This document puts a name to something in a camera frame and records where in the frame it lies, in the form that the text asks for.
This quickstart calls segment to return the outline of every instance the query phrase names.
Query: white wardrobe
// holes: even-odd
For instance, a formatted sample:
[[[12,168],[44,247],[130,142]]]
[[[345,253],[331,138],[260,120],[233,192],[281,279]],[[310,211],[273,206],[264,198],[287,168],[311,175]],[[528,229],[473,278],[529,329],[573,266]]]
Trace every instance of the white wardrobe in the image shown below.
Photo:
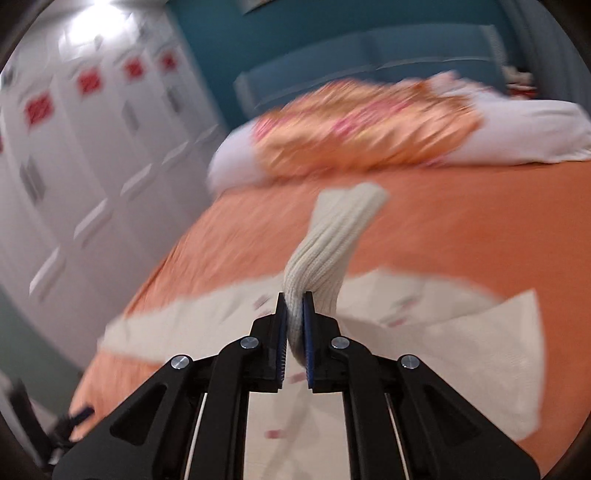
[[[33,29],[0,90],[0,281],[81,368],[210,205],[226,135],[164,10],[121,15],[86,43],[72,18]]]

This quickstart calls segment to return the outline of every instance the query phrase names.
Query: knit sock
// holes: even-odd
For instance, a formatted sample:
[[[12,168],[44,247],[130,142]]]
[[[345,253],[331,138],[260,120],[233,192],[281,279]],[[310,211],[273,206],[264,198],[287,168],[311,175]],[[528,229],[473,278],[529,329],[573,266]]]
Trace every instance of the knit sock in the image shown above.
[[[308,234],[284,271],[283,292],[288,309],[287,338],[302,365],[302,298],[314,295],[318,313],[334,316],[336,301],[357,241],[386,202],[388,193],[372,183],[352,189],[328,189],[318,196]]]

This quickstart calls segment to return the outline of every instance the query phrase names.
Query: teal wall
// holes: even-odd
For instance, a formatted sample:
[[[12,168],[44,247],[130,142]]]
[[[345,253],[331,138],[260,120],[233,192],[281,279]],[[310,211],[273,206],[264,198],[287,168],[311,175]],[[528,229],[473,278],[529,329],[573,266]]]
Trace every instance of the teal wall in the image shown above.
[[[31,396],[53,413],[66,413],[80,371],[29,326],[0,290],[0,371],[20,378]]]
[[[232,86],[240,72],[356,30],[429,22],[494,24],[509,58],[524,64],[497,0],[274,0],[247,15],[238,0],[171,0],[168,5],[231,128],[246,121]]]

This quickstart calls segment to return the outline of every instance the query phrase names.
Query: white pillow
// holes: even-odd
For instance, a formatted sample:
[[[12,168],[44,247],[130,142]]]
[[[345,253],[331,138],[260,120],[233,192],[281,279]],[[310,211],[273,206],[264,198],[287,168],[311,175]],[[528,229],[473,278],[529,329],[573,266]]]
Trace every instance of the white pillow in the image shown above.
[[[207,185],[215,195],[225,190],[263,183],[269,177],[255,159],[252,129],[256,119],[233,130],[209,164]]]
[[[512,100],[473,82],[437,76],[442,95],[468,95],[485,123],[457,150],[435,159],[440,165],[519,165],[591,160],[591,121],[577,104],[559,100]],[[270,180],[255,158],[252,130],[256,119],[235,129],[214,155],[210,190]]]

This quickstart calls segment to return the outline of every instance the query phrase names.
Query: black gripper frame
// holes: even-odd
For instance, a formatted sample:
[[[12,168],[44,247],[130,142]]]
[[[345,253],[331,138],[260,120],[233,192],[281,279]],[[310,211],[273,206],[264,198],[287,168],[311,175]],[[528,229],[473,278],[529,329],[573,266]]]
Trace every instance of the black gripper frame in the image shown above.
[[[249,392],[281,388],[286,324],[280,294],[277,311],[252,325],[258,343],[174,357],[64,455],[53,480],[182,480],[201,410],[189,480],[241,479]]]
[[[353,480],[540,479],[531,457],[427,365],[372,355],[351,339],[335,348],[336,320],[314,311],[311,293],[303,302],[309,386],[342,392]],[[256,347],[241,339],[184,368],[168,362],[63,457],[53,479],[181,480],[187,468],[189,480],[242,479],[248,395],[281,388],[286,322],[280,294],[276,313],[252,326]]]
[[[540,480],[534,460],[420,359],[343,341],[310,292],[303,302],[309,387],[343,394],[353,480]]]

